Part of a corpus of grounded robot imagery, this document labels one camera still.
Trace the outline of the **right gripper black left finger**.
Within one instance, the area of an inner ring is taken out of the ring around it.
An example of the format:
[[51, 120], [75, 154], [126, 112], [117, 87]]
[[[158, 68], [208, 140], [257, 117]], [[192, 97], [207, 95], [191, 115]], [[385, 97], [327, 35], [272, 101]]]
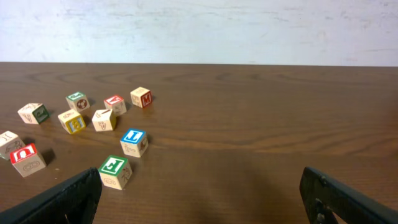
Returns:
[[92, 223], [101, 192], [100, 174], [90, 168], [1, 212], [1, 223]]

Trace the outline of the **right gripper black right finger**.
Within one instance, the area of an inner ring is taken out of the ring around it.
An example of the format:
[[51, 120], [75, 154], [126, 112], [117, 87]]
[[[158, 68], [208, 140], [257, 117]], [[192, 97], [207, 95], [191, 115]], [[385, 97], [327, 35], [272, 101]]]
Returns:
[[304, 168], [299, 190], [310, 223], [397, 223], [397, 211], [312, 167]]

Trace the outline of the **green letter F wooden block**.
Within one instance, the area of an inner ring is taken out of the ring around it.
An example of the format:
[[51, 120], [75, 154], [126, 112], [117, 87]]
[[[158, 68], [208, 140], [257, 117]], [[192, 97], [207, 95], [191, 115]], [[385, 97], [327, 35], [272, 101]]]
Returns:
[[101, 181], [106, 187], [122, 190], [132, 175], [128, 159], [110, 155], [98, 168]]

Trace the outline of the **red letter U wooden block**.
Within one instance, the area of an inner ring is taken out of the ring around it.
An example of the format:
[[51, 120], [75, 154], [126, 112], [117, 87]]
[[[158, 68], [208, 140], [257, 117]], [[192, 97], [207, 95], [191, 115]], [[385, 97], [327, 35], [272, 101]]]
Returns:
[[27, 177], [47, 166], [43, 156], [33, 143], [12, 151], [10, 160], [14, 168], [23, 177]]

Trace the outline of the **blue letter L wooden block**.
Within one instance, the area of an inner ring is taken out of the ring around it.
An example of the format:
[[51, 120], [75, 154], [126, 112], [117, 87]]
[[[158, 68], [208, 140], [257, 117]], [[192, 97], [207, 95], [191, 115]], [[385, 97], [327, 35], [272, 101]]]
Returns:
[[147, 133], [139, 129], [128, 129], [120, 143], [123, 153], [132, 157], [141, 157], [149, 146]]

